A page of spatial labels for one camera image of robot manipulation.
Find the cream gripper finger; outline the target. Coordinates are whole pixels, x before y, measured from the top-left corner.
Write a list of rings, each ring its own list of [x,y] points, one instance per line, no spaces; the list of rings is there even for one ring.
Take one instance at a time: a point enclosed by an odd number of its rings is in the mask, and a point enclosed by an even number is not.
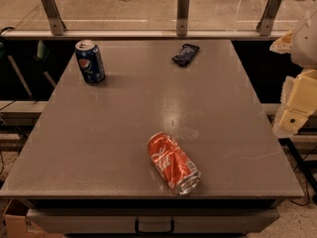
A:
[[[316,110],[317,70],[305,68],[296,77],[288,76],[283,83],[273,133],[278,138],[295,135]]]
[[[288,30],[282,37],[278,38],[270,45],[269,50],[281,55],[289,54],[291,51],[293,32],[293,29]]]

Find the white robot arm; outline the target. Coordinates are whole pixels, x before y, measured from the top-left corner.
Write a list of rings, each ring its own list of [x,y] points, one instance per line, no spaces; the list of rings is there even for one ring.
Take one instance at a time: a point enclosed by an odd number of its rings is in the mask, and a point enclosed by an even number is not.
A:
[[[290,54],[291,61],[302,67],[296,77],[285,79],[272,124],[278,138],[287,138],[296,134],[317,110],[317,2],[269,49]]]

